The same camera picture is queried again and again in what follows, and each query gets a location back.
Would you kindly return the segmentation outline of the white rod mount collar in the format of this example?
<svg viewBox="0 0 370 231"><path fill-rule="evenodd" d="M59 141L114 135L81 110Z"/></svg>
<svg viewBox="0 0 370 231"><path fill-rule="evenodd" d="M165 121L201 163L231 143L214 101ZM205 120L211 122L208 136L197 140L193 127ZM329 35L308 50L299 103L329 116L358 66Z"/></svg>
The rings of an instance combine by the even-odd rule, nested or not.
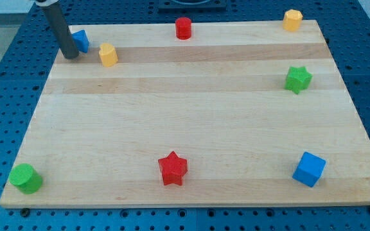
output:
<svg viewBox="0 0 370 231"><path fill-rule="evenodd" d="M37 6L51 6L57 2L58 0L35 0Z"/></svg>

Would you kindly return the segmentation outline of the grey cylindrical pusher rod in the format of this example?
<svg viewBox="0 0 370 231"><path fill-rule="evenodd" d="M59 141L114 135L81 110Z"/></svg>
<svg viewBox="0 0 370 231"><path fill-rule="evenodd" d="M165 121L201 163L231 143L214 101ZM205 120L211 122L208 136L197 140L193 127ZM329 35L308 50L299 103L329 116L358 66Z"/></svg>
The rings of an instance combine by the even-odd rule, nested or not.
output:
<svg viewBox="0 0 370 231"><path fill-rule="evenodd" d="M66 18L62 12L60 3L51 6L40 6L49 22L51 30L59 44L60 50L66 59L78 57L79 50L72 38Z"/></svg>

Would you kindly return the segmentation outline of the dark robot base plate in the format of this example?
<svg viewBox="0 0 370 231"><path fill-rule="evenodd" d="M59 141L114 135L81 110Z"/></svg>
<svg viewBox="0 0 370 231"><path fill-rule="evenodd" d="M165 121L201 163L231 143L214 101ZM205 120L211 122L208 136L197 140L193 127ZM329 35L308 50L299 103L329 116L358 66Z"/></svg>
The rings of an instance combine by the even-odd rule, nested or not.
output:
<svg viewBox="0 0 370 231"><path fill-rule="evenodd" d="M225 10L227 0L158 0L159 12L174 10Z"/></svg>

